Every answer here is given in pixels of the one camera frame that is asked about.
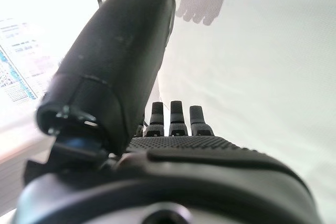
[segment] white surface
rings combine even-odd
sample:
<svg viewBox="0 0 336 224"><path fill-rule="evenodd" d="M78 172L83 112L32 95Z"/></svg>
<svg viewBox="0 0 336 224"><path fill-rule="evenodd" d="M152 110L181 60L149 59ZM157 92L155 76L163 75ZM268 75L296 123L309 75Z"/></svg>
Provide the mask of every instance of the white surface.
<svg viewBox="0 0 336 224"><path fill-rule="evenodd" d="M37 130L33 114L0 134L0 216L16 206L28 158L45 161L54 139Z"/></svg>
<svg viewBox="0 0 336 224"><path fill-rule="evenodd" d="M335 38L336 0L224 0L210 26L175 17L159 73L165 104L182 100L185 115L201 105L217 136L289 165L330 224Z"/></svg>
<svg viewBox="0 0 336 224"><path fill-rule="evenodd" d="M15 214L16 209L6 213L3 216L0 216L0 223L1 224L10 224L14 214Z"/></svg>

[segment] black plastic casing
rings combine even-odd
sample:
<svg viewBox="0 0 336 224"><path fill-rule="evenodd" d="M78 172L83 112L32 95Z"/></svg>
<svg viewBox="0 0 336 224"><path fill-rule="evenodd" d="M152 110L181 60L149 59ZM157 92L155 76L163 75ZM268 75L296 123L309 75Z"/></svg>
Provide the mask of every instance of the black plastic casing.
<svg viewBox="0 0 336 224"><path fill-rule="evenodd" d="M13 224L80 224L167 201L241 224L322 224L308 187L290 168L221 137L138 137L128 150L113 170L34 179Z"/></svg>
<svg viewBox="0 0 336 224"><path fill-rule="evenodd" d="M46 134L92 127L117 155L131 141L173 27L175 0L107 0L87 23L37 110Z"/></svg>

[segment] black plastic housing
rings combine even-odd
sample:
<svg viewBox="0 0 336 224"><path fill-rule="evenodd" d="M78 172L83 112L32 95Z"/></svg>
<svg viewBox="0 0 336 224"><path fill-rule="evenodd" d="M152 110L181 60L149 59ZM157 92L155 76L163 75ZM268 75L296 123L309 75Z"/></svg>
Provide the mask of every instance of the black plastic housing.
<svg viewBox="0 0 336 224"><path fill-rule="evenodd" d="M65 56L37 110L46 134L92 127L120 155L131 141L172 32L175 0L107 0Z"/></svg>

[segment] textured grip surface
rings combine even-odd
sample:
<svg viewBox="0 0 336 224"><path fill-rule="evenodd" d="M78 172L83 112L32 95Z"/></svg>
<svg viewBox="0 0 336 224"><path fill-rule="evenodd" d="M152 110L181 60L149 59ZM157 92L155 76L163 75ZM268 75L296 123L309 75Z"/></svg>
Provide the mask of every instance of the textured grip surface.
<svg viewBox="0 0 336 224"><path fill-rule="evenodd" d="M150 150L153 148L226 150L239 147L218 136L135 137L129 145L129 149L133 150Z"/></svg>
<svg viewBox="0 0 336 224"><path fill-rule="evenodd" d="M218 136L135 137L127 151L147 151L148 155L157 161L277 170L300 181L309 192L303 180L282 162L256 150L241 148Z"/></svg>

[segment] white backdrop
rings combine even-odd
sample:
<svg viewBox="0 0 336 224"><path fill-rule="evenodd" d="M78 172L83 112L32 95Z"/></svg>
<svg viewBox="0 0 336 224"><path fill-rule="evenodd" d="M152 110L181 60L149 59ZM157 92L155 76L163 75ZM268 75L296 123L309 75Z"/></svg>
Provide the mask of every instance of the white backdrop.
<svg viewBox="0 0 336 224"><path fill-rule="evenodd" d="M335 54L336 0L224 0L210 25L175 17L160 98L186 119L201 105L217 136L289 165L336 223Z"/></svg>

